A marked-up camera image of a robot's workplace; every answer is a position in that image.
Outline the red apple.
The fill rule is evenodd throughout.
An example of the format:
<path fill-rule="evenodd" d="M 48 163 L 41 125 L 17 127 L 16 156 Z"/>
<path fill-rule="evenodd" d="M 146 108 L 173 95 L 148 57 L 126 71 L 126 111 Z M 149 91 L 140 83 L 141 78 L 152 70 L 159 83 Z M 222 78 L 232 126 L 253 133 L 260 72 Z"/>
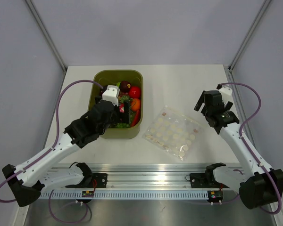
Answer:
<path fill-rule="evenodd" d="M 140 99 L 141 97 L 141 94 L 142 94 L 142 91 L 139 87 L 137 86 L 131 86 L 131 89 L 129 91 L 129 97 L 130 98 L 137 98 L 137 99 Z"/>

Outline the dark purple mangosteen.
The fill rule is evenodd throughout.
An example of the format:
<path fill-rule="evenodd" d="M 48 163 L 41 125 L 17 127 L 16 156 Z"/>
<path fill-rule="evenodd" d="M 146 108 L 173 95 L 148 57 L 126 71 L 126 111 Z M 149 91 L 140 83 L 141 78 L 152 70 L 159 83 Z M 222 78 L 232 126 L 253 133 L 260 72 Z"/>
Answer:
<path fill-rule="evenodd" d="M 124 93 L 127 93 L 130 91 L 131 89 L 131 83 L 128 82 L 128 81 L 121 81 L 120 82 L 120 85 L 119 85 L 119 88 L 122 92 Z"/>

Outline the olive green plastic bin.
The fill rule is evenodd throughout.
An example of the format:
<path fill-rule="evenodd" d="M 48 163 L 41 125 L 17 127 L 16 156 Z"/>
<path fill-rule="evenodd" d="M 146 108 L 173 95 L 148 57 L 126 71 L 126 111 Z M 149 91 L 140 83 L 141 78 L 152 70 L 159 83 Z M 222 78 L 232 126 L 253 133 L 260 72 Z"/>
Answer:
<path fill-rule="evenodd" d="M 135 126 L 130 128 L 109 128 L 106 130 L 105 134 L 101 136 L 105 139 L 131 139 L 136 137 L 140 131 L 140 124 L 143 117 L 143 76 L 135 70 L 104 70 L 95 75 L 94 81 L 102 86 L 115 85 L 121 81 L 128 81 L 133 86 L 137 86 L 141 89 L 141 108 L 139 119 Z"/>

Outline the clear zip top bag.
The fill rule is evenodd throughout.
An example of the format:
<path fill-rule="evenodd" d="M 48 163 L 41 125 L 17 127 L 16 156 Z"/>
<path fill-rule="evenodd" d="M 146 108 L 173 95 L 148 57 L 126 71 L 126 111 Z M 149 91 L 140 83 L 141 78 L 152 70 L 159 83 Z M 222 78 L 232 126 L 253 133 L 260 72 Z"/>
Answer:
<path fill-rule="evenodd" d="M 160 150 L 184 161 L 202 131 L 203 127 L 197 121 L 166 105 L 142 137 Z"/>

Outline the red grape bunch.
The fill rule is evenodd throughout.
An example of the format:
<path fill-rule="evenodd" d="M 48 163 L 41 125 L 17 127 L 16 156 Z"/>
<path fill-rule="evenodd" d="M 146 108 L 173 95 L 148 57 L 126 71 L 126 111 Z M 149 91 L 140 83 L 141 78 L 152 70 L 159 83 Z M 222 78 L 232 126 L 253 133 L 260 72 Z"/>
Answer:
<path fill-rule="evenodd" d="M 128 93 L 120 92 L 118 95 L 119 102 L 123 103 L 124 101 L 131 101 L 131 97 Z"/>

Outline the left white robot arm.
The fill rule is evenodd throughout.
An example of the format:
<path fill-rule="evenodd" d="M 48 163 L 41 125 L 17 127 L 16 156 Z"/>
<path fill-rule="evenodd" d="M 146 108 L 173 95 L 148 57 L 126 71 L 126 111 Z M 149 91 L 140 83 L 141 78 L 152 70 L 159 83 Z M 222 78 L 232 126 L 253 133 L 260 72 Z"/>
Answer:
<path fill-rule="evenodd" d="M 48 173 L 56 163 L 97 140 L 110 125 L 130 121 L 130 102 L 124 101 L 124 110 L 110 101 L 100 100 L 91 110 L 68 125 L 54 143 L 31 159 L 2 172 L 15 201 L 25 207 L 42 193 L 62 187 L 87 188 L 95 185 L 93 172 L 86 163 L 79 162 L 66 171 Z"/>

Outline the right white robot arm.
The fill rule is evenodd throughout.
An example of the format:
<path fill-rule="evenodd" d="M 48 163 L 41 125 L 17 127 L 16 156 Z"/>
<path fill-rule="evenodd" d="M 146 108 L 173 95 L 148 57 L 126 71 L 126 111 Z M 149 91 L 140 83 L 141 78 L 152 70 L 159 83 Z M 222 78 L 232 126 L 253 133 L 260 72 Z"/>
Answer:
<path fill-rule="evenodd" d="M 244 174 L 234 172 L 224 163 L 208 165 L 204 172 L 207 185 L 225 185 L 239 194 L 248 209 L 278 203 L 282 208 L 283 171 L 273 169 L 244 135 L 240 121 L 230 109 L 232 102 L 224 103 L 218 90 L 203 91 L 194 110 L 201 111 L 210 127 L 228 144 L 243 168 Z"/>

